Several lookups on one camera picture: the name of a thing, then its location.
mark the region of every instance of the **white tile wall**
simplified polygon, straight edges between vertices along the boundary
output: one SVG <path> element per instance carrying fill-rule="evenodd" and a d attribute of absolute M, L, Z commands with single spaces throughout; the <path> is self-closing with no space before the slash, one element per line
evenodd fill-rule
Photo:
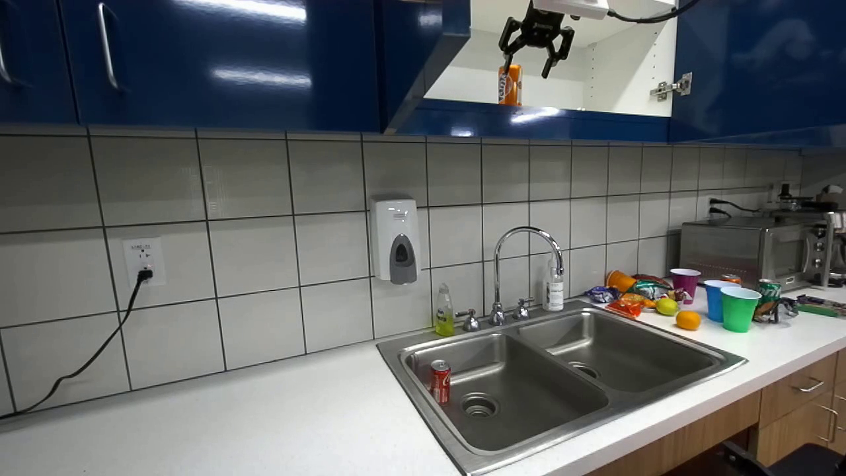
<path fill-rule="evenodd" d="M 91 137 L 107 224 L 202 220 L 196 141 Z"/>
<path fill-rule="evenodd" d="M 291 215 L 286 141 L 200 141 L 208 216 Z"/>
<path fill-rule="evenodd" d="M 455 310 L 489 311 L 492 245 L 512 224 L 569 249 L 569 294 L 607 267 L 661 275 L 670 230 L 707 196 L 762 203 L 768 180 L 799 175 L 793 151 L 726 146 L 82 130 L 0 131 L 0 148 L 0 412 L 113 328 L 134 282 L 128 238 L 161 241 L 163 286 L 143 286 L 106 373 L 52 404 L 425 330 L 442 282 Z M 414 286 L 370 275 L 372 193 L 417 199 Z M 541 304 L 547 245 L 512 236 L 504 254 L 504 302 Z"/>
<path fill-rule="evenodd" d="M 307 352 L 372 339 L 370 279 L 311 286 L 300 291 Z"/>
<path fill-rule="evenodd" d="M 0 137 L 0 232 L 99 224 L 83 137 Z"/>
<path fill-rule="evenodd" d="M 210 252 L 220 295 L 296 286 L 291 216 L 210 221 Z"/>
<path fill-rule="evenodd" d="M 113 328 L 117 315 L 95 315 L 2 330 L 16 404 L 29 408 L 39 402 L 49 392 L 52 380 L 80 369 L 113 332 Z M 82 376 L 57 386 L 41 408 L 118 393 L 126 389 L 124 349 L 117 336 Z"/>
<path fill-rule="evenodd" d="M 134 389 L 224 369 L 213 302 L 136 310 L 124 340 Z"/>
<path fill-rule="evenodd" d="M 298 291 L 220 299 L 226 367 L 304 355 Z"/>
<path fill-rule="evenodd" d="M 0 324 L 113 310 L 99 230 L 0 236 Z"/>

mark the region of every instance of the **double sink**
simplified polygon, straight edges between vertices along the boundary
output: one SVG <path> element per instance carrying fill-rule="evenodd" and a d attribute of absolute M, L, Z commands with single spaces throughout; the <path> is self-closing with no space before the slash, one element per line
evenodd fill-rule
<path fill-rule="evenodd" d="M 464 472 L 514 463 L 743 363 L 586 304 L 455 339 L 393 339 L 378 352 Z M 451 373 L 447 404 L 430 396 L 432 360 Z"/>

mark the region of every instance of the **white countertop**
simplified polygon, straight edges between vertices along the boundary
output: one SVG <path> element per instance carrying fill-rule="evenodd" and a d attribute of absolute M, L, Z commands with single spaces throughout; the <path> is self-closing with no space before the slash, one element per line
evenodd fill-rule
<path fill-rule="evenodd" d="M 804 291 L 846 302 L 846 291 Z M 645 323 L 676 330 L 670 320 Z M 586 472 L 846 345 L 846 320 L 694 340 L 743 367 L 534 453 L 499 472 Z M 2 476 L 458 472 L 372 344 L 77 404 L 0 426 Z"/>

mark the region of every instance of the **black power cord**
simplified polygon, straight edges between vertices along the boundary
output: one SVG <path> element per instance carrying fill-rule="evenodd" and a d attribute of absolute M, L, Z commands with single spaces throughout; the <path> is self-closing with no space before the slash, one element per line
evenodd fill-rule
<path fill-rule="evenodd" d="M 676 15 L 682 15 L 684 10 L 690 10 L 697 0 L 690 0 L 684 3 L 682 8 L 670 8 L 669 14 L 662 15 L 647 15 L 647 18 L 631 18 L 631 15 L 624 15 L 619 10 L 607 10 L 610 18 L 619 18 L 619 22 L 625 22 L 625 23 L 662 23 L 662 22 L 670 22 Z"/>
<path fill-rule="evenodd" d="M 0 421 L 19 418 L 19 416 L 27 416 L 27 412 L 37 409 L 39 404 L 44 404 L 44 402 L 57 392 L 57 386 L 60 386 L 64 380 L 72 380 L 72 377 L 82 376 L 82 373 L 106 352 L 106 345 L 117 339 L 117 332 L 124 330 L 124 324 L 126 324 L 126 320 L 128 320 L 128 315 L 132 315 L 136 291 L 139 291 L 139 286 L 143 286 L 144 279 L 150 279 L 150 277 L 154 277 L 154 270 L 139 270 L 139 271 L 136 271 L 134 287 L 132 287 L 132 295 L 128 295 L 128 304 L 126 304 L 126 315 L 124 315 L 122 323 L 110 330 L 110 336 L 99 344 L 99 349 L 98 349 L 89 360 L 83 360 L 83 365 L 80 365 L 74 373 L 65 373 L 65 376 L 54 377 L 52 386 L 49 386 L 49 392 L 48 392 L 41 398 L 37 398 L 35 404 L 29 404 L 29 408 L 23 408 L 23 409 L 16 409 L 16 412 L 6 412 L 6 416 L 0 416 Z"/>

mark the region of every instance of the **cabinet handle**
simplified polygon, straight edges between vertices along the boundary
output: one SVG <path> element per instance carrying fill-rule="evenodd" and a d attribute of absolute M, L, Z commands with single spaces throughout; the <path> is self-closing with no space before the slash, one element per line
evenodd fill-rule
<path fill-rule="evenodd" d="M 0 80 L 2 80 L 6 85 L 13 85 L 9 70 L 8 70 L 8 66 L 6 66 L 2 32 L 0 32 Z"/>
<path fill-rule="evenodd" d="M 793 386 L 799 393 L 817 393 L 825 386 L 825 380 L 808 377 L 804 386 Z"/>
<path fill-rule="evenodd" d="M 102 41 L 102 59 L 106 59 L 106 76 L 107 76 L 107 85 L 110 90 L 122 90 L 122 85 L 117 82 L 117 73 L 113 73 L 113 61 L 110 61 L 110 41 L 107 41 L 107 10 L 106 10 L 106 3 L 98 3 L 98 22 L 99 22 L 99 41 Z"/>
<path fill-rule="evenodd" d="M 832 408 L 820 404 L 822 412 L 829 412 L 829 426 L 828 426 L 828 439 L 822 439 L 825 443 L 834 443 L 837 441 L 837 427 L 840 427 L 840 412 Z"/>

